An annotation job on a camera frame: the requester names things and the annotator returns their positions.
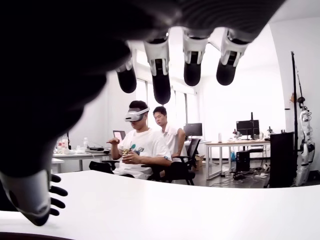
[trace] graphic t-shirt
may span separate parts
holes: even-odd
[[[143,157],[164,157],[171,160],[171,154],[163,135],[151,128],[144,132],[130,131],[119,143],[118,149],[121,151],[130,150]],[[152,170],[150,167],[142,167],[141,164],[125,164],[121,159],[119,167],[113,173],[117,175],[131,174],[137,179],[147,179],[152,174]]]

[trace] white vr headset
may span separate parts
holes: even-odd
[[[126,122],[137,122],[141,121],[144,117],[144,113],[148,112],[150,108],[143,109],[140,111],[139,108],[130,108],[129,111],[125,114],[124,120]]]

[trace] laptop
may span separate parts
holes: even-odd
[[[125,139],[126,132],[125,131],[118,131],[118,130],[113,130],[113,136],[122,142]]]

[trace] computer monitor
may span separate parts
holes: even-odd
[[[202,123],[187,123],[183,130],[186,136],[202,136]]]
[[[251,120],[247,121],[237,121],[236,122],[236,130],[240,132],[242,135],[251,135],[252,136],[252,128],[255,135],[260,134],[259,129],[259,120],[253,120],[253,126]]]
[[[126,132],[125,131],[118,131],[118,130],[113,130],[113,136],[122,142],[125,139]]]

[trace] white table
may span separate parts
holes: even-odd
[[[238,189],[97,171],[59,176],[56,185],[69,193],[59,197],[66,205],[60,216],[37,227],[21,213],[0,211],[0,230],[74,240],[309,240],[320,234],[320,185]],[[300,224],[306,219],[307,229]]]
[[[109,154],[105,153],[80,153],[80,154],[58,154],[54,153],[53,158],[61,159],[61,160],[78,160],[79,161],[79,170],[84,170],[83,160],[85,159],[92,159],[94,160],[95,157],[103,157],[108,156]]]
[[[230,141],[230,142],[210,142],[205,143],[206,151],[205,151],[205,174],[206,179],[209,180],[211,178],[220,176],[222,173],[222,148],[229,148],[229,171],[231,171],[231,147],[240,147],[240,146],[266,146],[269,145],[270,141],[265,140],[238,140],[238,141]],[[219,148],[219,167],[220,170],[214,173],[210,173],[210,159],[212,158],[211,148]]]
[[[188,140],[188,141],[185,141],[185,142],[184,142],[184,145],[185,145],[185,146],[189,146],[190,143],[191,143],[191,141]],[[199,142],[199,144],[207,144],[207,143],[211,143],[211,141],[201,140],[201,141]]]
[[[61,173],[61,164],[65,163],[65,161],[61,160],[61,159],[57,159],[57,158],[52,158],[51,163],[53,165],[57,165],[58,174],[60,174]]]

